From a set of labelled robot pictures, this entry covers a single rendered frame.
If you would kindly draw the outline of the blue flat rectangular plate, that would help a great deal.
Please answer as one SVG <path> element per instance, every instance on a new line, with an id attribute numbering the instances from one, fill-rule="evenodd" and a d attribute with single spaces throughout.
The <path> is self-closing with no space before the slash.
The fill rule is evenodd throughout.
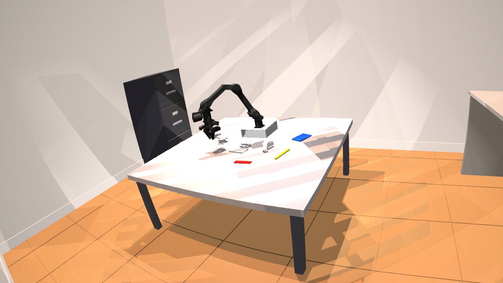
<path id="1" fill-rule="evenodd" d="M 292 140 L 296 140 L 296 141 L 300 141 L 301 142 L 302 140 L 305 140 L 305 139 L 307 139 L 307 138 L 309 138 L 311 136 L 312 135 L 310 135 L 310 134 L 300 134 L 299 136 L 294 137 Z"/>

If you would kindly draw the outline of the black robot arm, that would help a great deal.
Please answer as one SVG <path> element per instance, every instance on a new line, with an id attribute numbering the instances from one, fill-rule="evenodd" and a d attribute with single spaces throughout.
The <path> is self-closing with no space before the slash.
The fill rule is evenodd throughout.
<path id="1" fill-rule="evenodd" d="M 222 92 L 225 90 L 231 90 L 233 93 L 235 93 L 241 102 L 246 106 L 248 112 L 247 114 L 253 118 L 255 121 L 255 127 L 254 128 L 262 128 L 265 126 L 263 124 L 262 119 L 264 118 L 263 115 L 261 115 L 253 106 L 250 104 L 248 99 L 245 97 L 245 95 L 242 92 L 242 89 L 239 84 L 232 83 L 231 85 L 224 85 L 222 84 L 211 96 L 208 98 L 204 99 L 200 103 L 200 108 L 197 112 L 192 113 L 192 120 L 193 122 L 201 121 L 201 120 L 206 120 L 206 119 L 211 119 L 211 113 L 212 109 L 209 108 L 211 107 L 213 101 L 215 101 L 216 98 L 221 95 Z"/>

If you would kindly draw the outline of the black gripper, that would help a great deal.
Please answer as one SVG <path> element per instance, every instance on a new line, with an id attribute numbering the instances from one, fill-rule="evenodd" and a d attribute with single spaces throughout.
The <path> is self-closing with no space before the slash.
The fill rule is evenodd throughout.
<path id="1" fill-rule="evenodd" d="M 210 139 L 214 140 L 215 132 L 221 130 L 221 127 L 219 126 L 212 127 L 212 118 L 203 120 L 203 123 L 204 124 L 199 127 L 199 130 L 203 129 L 203 132 L 206 134 L 206 136 L 208 136 L 209 140 Z"/>

